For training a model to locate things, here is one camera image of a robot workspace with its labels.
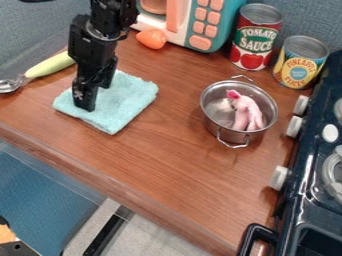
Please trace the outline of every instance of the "stove knob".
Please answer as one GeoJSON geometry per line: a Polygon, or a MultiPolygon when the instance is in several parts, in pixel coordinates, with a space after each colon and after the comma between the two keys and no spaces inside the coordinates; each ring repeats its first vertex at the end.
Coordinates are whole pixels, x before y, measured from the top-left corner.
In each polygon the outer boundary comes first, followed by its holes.
{"type": "Polygon", "coordinates": [[[323,139],[328,143],[333,143],[338,139],[338,129],[333,124],[327,124],[322,131],[323,139]]]}
{"type": "Polygon", "coordinates": [[[296,138],[298,132],[303,124],[303,118],[298,116],[293,116],[286,130],[286,135],[292,138],[296,138]]]}
{"type": "Polygon", "coordinates": [[[302,116],[308,106],[309,97],[300,95],[293,109],[293,113],[298,116],[302,116]]]}
{"type": "Polygon", "coordinates": [[[277,165],[277,167],[274,170],[269,186],[277,191],[280,191],[285,183],[288,172],[289,169],[287,169],[286,167],[277,165]]]}
{"type": "Polygon", "coordinates": [[[340,125],[342,125],[342,99],[339,99],[335,103],[334,113],[335,113],[335,116],[336,116],[338,122],[340,123],[340,125]]]}

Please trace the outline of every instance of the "black stove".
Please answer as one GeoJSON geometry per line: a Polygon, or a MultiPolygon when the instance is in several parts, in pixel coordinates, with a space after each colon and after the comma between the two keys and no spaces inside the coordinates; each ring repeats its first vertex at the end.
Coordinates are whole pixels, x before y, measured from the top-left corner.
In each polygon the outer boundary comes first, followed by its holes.
{"type": "Polygon", "coordinates": [[[280,191],[274,227],[251,224],[238,255],[255,241],[267,255],[342,256],[342,51],[332,54],[310,98],[301,96],[287,135],[297,143],[271,187],[280,191]]]}

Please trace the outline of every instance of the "pink toy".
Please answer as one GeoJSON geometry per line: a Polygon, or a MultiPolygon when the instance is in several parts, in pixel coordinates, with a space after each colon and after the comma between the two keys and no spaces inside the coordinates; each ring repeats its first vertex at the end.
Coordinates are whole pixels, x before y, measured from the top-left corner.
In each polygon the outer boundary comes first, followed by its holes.
{"type": "Polygon", "coordinates": [[[265,127],[259,106],[252,98],[235,90],[227,91],[227,97],[233,100],[231,104],[235,108],[234,130],[255,131],[265,127]]]}

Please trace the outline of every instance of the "wooden countertop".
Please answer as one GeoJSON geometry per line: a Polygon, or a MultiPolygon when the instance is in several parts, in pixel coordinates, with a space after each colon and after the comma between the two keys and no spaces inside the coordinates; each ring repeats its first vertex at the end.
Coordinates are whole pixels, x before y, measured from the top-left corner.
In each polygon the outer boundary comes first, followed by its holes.
{"type": "Polygon", "coordinates": [[[172,44],[154,51],[134,36],[117,48],[119,69],[155,82],[160,92],[124,130],[109,136],[52,109],[71,86],[71,67],[1,95],[0,137],[214,255],[235,255],[249,223],[269,224],[277,193],[267,185],[288,159],[293,141],[285,130],[303,92],[279,86],[270,70],[240,70],[223,52],[172,44]],[[199,98],[210,84],[237,74],[275,99],[279,120],[261,144],[232,150],[204,128],[199,98]]]}

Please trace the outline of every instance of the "stainless steel pot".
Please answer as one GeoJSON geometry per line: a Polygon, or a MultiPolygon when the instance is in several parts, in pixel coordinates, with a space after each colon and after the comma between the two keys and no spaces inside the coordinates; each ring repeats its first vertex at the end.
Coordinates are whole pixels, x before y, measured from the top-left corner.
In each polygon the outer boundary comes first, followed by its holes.
{"type": "Polygon", "coordinates": [[[217,140],[229,148],[247,147],[250,142],[261,140],[265,131],[278,119],[278,106],[268,93],[254,85],[254,81],[244,75],[232,76],[229,80],[217,82],[206,88],[201,95],[201,108],[204,112],[205,127],[216,136],[217,140]],[[245,78],[249,82],[237,80],[245,78]],[[258,104],[266,126],[255,131],[238,131],[234,124],[235,110],[226,95],[227,90],[237,90],[249,96],[258,104]]]}

